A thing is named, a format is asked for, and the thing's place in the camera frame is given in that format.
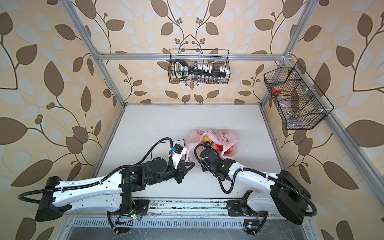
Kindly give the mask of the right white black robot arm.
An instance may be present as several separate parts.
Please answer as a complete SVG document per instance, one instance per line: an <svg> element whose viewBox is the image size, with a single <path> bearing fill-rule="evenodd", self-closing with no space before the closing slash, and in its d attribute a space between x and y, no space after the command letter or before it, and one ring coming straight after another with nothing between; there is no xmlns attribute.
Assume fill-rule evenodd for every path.
<svg viewBox="0 0 384 240"><path fill-rule="evenodd" d="M194 148L194 155L202 170L210 172L217 179L223 193L232 193L235 184L239 182L270 195L268 198L260 198L257 193L248 190L233 207L233 211L241 215L262 217L259 224L245 226L248 235L257 235L270 213L278 212L296 225L302 225L305 217L318 214L311 194L285 170L273 174L245 167L235 160L222 159L219 152L209 144L198 144Z"/></svg>

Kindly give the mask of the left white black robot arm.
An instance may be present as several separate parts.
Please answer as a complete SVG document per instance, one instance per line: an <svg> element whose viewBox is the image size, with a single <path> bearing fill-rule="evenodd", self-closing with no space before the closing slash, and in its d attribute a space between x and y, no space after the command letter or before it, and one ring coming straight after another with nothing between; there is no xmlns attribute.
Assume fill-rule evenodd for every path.
<svg viewBox="0 0 384 240"><path fill-rule="evenodd" d="M56 220L74 212L106 211L110 227L120 234L122 218L127 222L140 221L148 212L149 200L134 201L133 193L170 179L182 183L195 166L182 159L186 153L184 146L174 144L169 137L162 138L136 164L122 165L104 177L82 181L50 177L44 189L21 193L18 199L39 206L37 222Z"/></svg>

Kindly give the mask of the pink plastic bag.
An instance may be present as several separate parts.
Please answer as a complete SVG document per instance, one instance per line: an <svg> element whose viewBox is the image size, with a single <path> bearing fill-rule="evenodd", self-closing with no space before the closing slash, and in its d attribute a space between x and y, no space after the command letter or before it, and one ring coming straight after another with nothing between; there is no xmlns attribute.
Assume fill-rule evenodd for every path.
<svg viewBox="0 0 384 240"><path fill-rule="evenodd" d="M206 142L209 142L209 145L219 153L222 159L233 159L239 152L240 137L233 130L194 130L186 140L186 162L197 163L194 149L198 144Z"/></svg>

